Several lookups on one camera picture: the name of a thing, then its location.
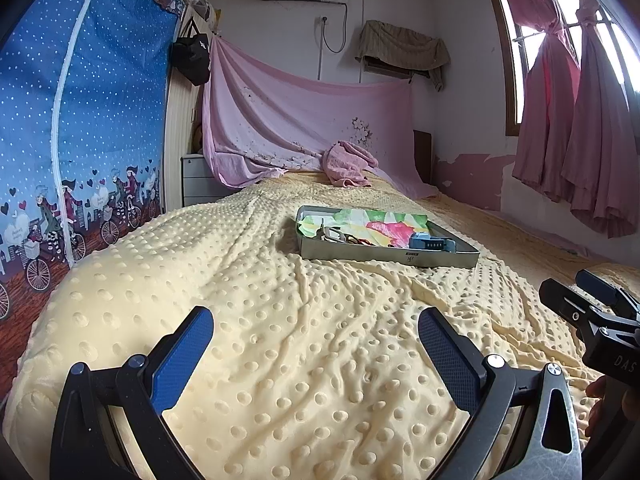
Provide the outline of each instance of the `yellow blanket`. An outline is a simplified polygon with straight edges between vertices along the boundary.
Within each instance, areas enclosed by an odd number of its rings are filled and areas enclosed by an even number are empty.
[[[342,189],[286,175],[161,216],[72,269],[33,325],[4,418],[36,480],[48,477],[70,366],[120,366],[196,304],[214,314],[213,340],[164,418],[206,478],[428,476],[468,415],[417,340],[427,306],[484,354],[519,367],[561,364],[582,435],[591,405],[583,391],[595,375],[525,279],[469,238],[481,250],[473,270],[302,260],[294,218],[304,204],[424,212],[379,180]],[[118,424],[139,475],[152,478],[121,413]]]

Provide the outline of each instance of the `black tote bag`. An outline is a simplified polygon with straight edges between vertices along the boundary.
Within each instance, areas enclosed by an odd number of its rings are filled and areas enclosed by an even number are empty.
[[[172,45],[171,64],[194,86],[204,85],[209,80],[209,38],[198,31],[193,18],[187,24],[185,35]]]

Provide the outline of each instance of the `rectangular tray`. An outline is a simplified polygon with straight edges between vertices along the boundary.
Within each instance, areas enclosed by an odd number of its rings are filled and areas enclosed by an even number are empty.
[[[329,213],[340,211],[331,207],[303,205],[296,215],[296,235],[300,255],[307,260],[354,260],[356,262],[398,262],[414,267],[461,267],[473,269],[480,256],[479,251],[461,238],[433,222],[427,222],[431,234],[441,238],[451,238],[456,241],[456,252],[429,251],[421,249],[399,249],[392,247],[374,247],[367,245],[340,244],[316,240],[300,234],[298,223],[309,214]]]

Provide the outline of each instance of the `white wall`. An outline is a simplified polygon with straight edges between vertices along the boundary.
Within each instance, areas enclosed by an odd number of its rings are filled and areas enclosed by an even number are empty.
[[[320,41],[320,19],[327,16],[326,38],[332,49],[342,43],[344,7],[311,2],[262,0],[209,0],[222,9],[222,37],[249,55],[295,75],[316,79]],[[364,0],[364,20],[382,20],[434,35],[431,0]],[[347,45],[340,54],[324,49],[322,80],[357,83],[360,65],[354,59],[362,28],[363,0],[349,0]],[[387,80],[364,73],[362,82]],[[412,83],[414,128],[432,132],[434,97],[430,81],[420,76]]]
[[[443,161],[441,170],[447,166],[441,189],[455,190],[454,198],[479,206],[476,197],[488,200],[495,193],[500,211],[514,222],[639,267],[640,234],[609,240],[577,221],[568,204],[553,203],[511,176],[508,156],[516,152],[517,137],[505,136],[504,71],[491,0],[433,0],[433,9],[436,35],[451,55],[447,89],[435,100],[435,155]],[[494,173],[498,179],[489,178]],[[458,186],[451,182],[456,178]],[[499,189],[487,193],[486,186]]]

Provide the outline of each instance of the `drawer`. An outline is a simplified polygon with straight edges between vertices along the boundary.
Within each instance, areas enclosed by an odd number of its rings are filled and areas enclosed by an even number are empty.
[[[229,196],[239,191],[223,186],[213,177],[196,176],[182,180],[183,196]]]
[[[196,204],[209,204],[211,202],[217,202],[223,196],[186,196],[184,197],[184,206],[196,205]]]
[[[185,157],[182,159],[182,177],[194,176],[213,177],[209,165],[203,156]]]

